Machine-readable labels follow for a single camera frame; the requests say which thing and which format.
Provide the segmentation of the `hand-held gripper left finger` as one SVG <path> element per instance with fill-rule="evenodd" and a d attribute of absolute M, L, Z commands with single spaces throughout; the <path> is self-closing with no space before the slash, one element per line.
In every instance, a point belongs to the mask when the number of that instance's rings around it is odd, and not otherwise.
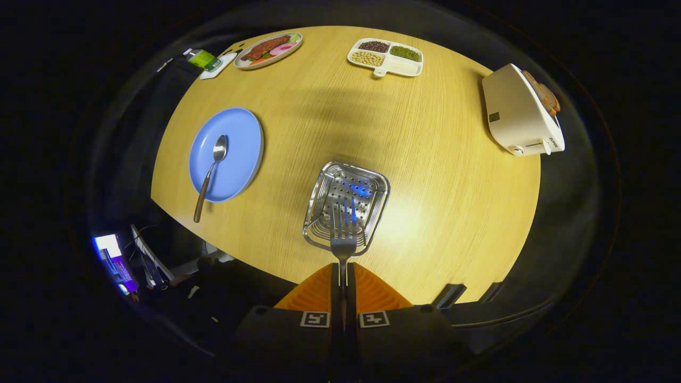
<path fill-rule="evenodd" d="M 336 264 L 307 277 L 273 307 L 253 307 L 234 333 L 234 361 L 249 376 L 327 376 L 343 320 Z"/>

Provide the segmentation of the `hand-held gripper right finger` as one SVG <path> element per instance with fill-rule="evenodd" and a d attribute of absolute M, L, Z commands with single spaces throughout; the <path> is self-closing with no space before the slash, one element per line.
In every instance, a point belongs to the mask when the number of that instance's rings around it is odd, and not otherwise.
<path fill-rule="evenodd" d="M 469 347 L 431 304 L 409 303 L 367 268 L 348 265 L 346 361 L 353 376 L 447 376 Z"/>

